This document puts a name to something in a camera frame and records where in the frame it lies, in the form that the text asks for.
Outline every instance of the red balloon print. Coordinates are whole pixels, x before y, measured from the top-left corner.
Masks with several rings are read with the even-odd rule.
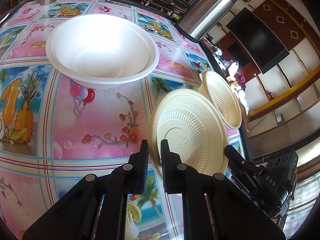
[[[91,89],[91,88],[88,88],[88,96],[83,99],[82,101],[87,104],[87,103],[90,103],[94,100],[94,97],[95,97],[95,93],[94,93],[94,90]]]
[[[70,87],[70,94],[72,95],[72,97],[77,97],[79,96],[81,93],[81,86],[78,83],[74,83],[72,84],[72,86]]]

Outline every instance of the black tv screen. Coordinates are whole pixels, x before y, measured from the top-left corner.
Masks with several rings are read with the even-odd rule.
[[[278,37],[252,12],[243,8],[228,24],[264,74],[289,55]]]

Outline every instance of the palm tree print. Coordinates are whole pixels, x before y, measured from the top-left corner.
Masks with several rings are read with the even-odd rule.
[[[4,88],[4,83],[5,83],[5,80],[6,78],[9,77],[9,74],[8,74],[8,69],[3,69],[0,71],[0,81],[1,81],[1,89]]]
[[[23,28],[18,28],[11,33],[11,37],[17,36],[20,32],[23,31]]]
[[[237,144],[237,145],[235,146],[235,149],[237,150],[238,153],[240,153],[240,155],[242,155],[242,151],[241,151],[241,146],[240,146],[240,144]]]
[[[152,79],[152,85],[154,86],[154,88],[156,88],[156,101],[159,97],[160,91],[161,89],[165,92],[168,93],[169,92],[169,86],[164,82],[164,80],[162,78],[157,78],[155,77],[154,79]]]
[[[156,199],[159,199],[158,189],[156,186],[154,175],[149,174],[147,176],[147,185],[146,185],[145,192],[143,193],[143,195],[137,196],[137,199],[136,199],[137,206],[141,209],[145,203],[150,202],[153,208],[156,210],[156,213],[158,214],[158,216],[162,217],[163,215],[157,208]]]

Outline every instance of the table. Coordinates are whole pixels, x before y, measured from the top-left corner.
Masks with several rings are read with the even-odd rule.
[[[183,37],[164,15],[119,1],[56,0],[45,6],[29,1],[0,28],[0,217],[18,239],[83,176],[109,174],[138,152],[161,96],[177,88],[197,90],[199,71],[213,69],[203,47]],[[160,60],[146,78],[113,89],[82,87],[75,97],[74,82],[48,62],[45,43],[60,23],[94,13],[146,29]],[[227,132],[229,143],[244,153],[239,130]],[[151,161],[147,188],[133,201],[142,213],[138,239],[182,239],[181,196],[164,193]]]

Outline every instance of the diamond decoration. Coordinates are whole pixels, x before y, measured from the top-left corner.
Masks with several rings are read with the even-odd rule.
[[[271,11],[271,9],[270,9],[270,5],[263,5],[263,9],[265,10],[265,11]]]
[[[284,23],[284,18],[281,16],[277,16],[277,22]]]
[[[290,33],[291,33],[291,38],[296,39],[296,40],[299,39],[297,32],[290,30]]]

